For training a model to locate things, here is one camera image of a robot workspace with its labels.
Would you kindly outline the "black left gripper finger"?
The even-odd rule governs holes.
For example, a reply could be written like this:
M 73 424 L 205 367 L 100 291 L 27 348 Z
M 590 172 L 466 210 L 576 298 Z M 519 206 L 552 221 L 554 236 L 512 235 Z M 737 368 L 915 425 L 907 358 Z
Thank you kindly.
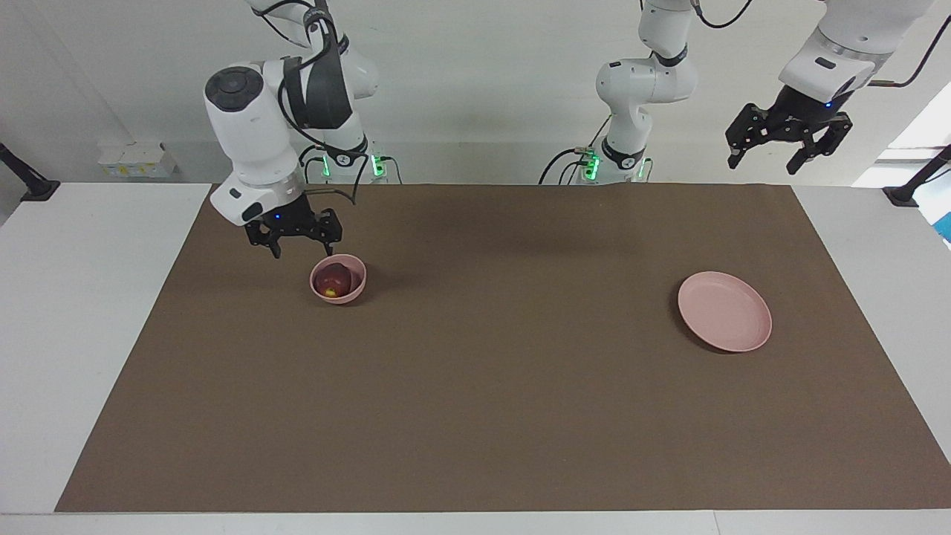
M 753 103 L 747 103 L 730 123 L 724 136 L 730 148 L 727 165 L 731 169 L 739 166 L 747 150 L 767 142 L 765 119 L 767 119 L 767 112 L 764 109 Z
M 846 135 L 851 132 L 852 121 L 846 112 L 837 112 L 828 121 L 808 124 L 799 121 L 793 131 L 794 140 L 801 143 L 797 152 L 787 163 L 788 174 L 795 175 L 805 163 L 819 156 L 835 153 Z

